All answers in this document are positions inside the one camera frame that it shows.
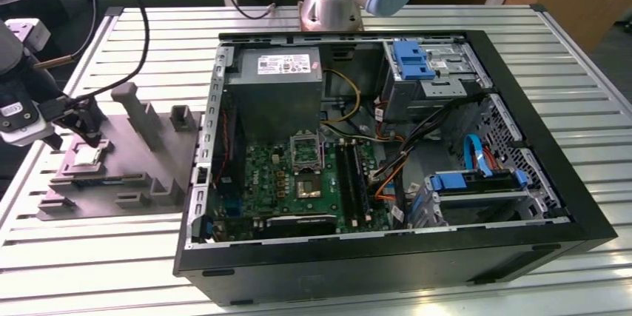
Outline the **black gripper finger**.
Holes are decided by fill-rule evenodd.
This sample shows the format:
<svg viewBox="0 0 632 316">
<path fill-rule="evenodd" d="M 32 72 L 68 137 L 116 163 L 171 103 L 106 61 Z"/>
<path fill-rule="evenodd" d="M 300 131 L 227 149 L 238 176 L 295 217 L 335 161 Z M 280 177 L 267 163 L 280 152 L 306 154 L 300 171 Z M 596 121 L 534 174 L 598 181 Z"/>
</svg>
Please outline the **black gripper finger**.
<svg viewBox="0 0 632 316">
<path fill-rule="evenodd" d="M 71 119 L 71 129 L 92 148 L 98 148 L 102 142 L 102 124 L 107 120 L 107 116 L 102 112 L 96 100 L 88 98 L 80 101 L 68 118 Z"/>
<path fill-rule="evenodd" d="M 59 150 L 63 145 L 63 138 L 59 135 L 59 133 L 55 131 L 56 127 L 64 128 L 63 122 L 60 120 L 46 121 L 44 137 L 42 138 L 42 141 L 54 150 Z"/>
</svg>

